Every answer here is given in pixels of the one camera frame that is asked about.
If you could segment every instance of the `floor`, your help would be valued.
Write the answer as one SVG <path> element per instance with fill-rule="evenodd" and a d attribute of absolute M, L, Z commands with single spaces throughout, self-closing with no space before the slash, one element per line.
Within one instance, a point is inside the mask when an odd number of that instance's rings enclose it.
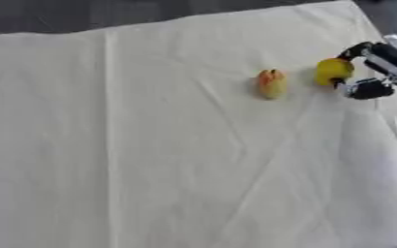
<path fill-rule="evenodd" d="M 0 33 L 69 33 L 182 16 L 325 0 L 0 0 Z M 397 0 L 355 0 L 383 33 L 397 33 Z"/>

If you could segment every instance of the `white cloth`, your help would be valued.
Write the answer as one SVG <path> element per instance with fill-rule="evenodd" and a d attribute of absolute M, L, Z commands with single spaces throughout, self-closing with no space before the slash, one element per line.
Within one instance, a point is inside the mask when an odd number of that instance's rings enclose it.
<path fill-rule="evenodd" d="M 380 38 L 349 1 L 1 35 L 0 248 L 396 247 L 397 95 L 312 80 Z"/>

